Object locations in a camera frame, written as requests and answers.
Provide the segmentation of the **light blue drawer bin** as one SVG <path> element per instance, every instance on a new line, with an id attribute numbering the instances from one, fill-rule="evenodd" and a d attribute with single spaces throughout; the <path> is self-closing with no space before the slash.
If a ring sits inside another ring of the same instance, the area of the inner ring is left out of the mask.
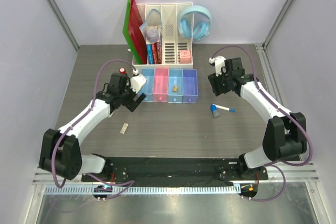
<path id="1" fill-rule="evenodd" d="M 142 69 L 141 74 L 146 78 L 146 83 L 139 91 L 139 95 L 143 93 L 146 95 L 143 102 L 153 102 L 154 101 L 153 86 L 154 86 L 155 69 L 154 68 Z"/>

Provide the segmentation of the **pink drawer bin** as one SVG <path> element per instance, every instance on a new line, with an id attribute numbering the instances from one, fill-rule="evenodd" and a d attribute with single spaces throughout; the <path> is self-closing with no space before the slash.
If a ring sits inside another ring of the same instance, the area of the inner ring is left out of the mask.
<path id="1" fill-rule="evenodd" d="M 169 70 L 167 68 L 156 68 L 153 84 L 154 102 L 167 102 L 169 87 Z"/>

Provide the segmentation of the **blue white marker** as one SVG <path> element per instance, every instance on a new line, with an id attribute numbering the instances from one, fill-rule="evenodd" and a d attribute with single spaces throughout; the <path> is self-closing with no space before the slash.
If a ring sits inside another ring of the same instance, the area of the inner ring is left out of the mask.
<path id="1" fill-rule="evenodd" d="M 225 107 L 225 106 L 221 106 L 221 105 L 217 105 L 217 104 L 212 104 L 216 107 L 216 109 L 220 109 L 220 110 L 225 110 L 225 111 L 229 111 L 229 112 L 235 112 L 236 110 L 235 109 L 232 109 L 232 108 L 228 108 L 228 107 Z"/>

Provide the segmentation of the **beige long eraser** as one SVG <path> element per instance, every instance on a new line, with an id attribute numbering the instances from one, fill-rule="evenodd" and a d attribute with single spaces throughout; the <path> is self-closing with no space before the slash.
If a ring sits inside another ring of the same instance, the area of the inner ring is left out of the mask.
<path id="1" fill-rule="evenodd" d="M 128 128 L 129 124 L 128 123 L 124 123 L 121 130 L 120 130 L 120 133 L 121 134 L 125 134 L 127 128 Z"/>

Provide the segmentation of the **purple drawer bin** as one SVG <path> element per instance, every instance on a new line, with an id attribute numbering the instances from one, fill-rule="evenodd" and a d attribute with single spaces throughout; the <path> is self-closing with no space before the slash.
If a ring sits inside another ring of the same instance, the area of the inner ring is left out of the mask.
<path id="1" fill-rule="evenodd" d="M 196 69 L 183 69 L 183 103 L 198 101 L 198 80 Z"/>

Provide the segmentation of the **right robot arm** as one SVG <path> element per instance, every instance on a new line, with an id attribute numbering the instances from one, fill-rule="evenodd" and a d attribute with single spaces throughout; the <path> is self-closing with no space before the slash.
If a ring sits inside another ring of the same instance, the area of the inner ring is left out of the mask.
<path id="1" fill-rule="evenodd" d="M 210 58 L 209 64 L 215 68 L 215 72 L 208 76 L 213 93 L 219 96 L 235 92 L 266 122 L 261 146 L 238 158 L 239 177 L 250 179 L 267 164 L 307 151 L 306 118 L 302 113 L 292 113 L 276 101 L 252 73 L 245 72 L 240 58 L 217 56 Z"/>

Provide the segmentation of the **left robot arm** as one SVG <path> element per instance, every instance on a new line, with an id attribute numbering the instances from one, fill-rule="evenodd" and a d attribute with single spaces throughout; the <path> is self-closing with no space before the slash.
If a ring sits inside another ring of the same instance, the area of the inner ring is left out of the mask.
<path id="1" fill-rule="evenodd" d="M 113 73 L 110 81 L 93 96 L 89 105 L 73 120 L 57 130 L 48 129 L 43 136 L 39 167 L 53 177 L 72 180 L 79 174 L 92 173 L 105 182 L 112 174 L 108 159 L 98 154 L 83 155 L 81 144 L 89 133 L 115 110 L 124 106 L 133 112 L 146 95 L 141 93 L 146 84 L 142 74 L 129 77 Z"/>

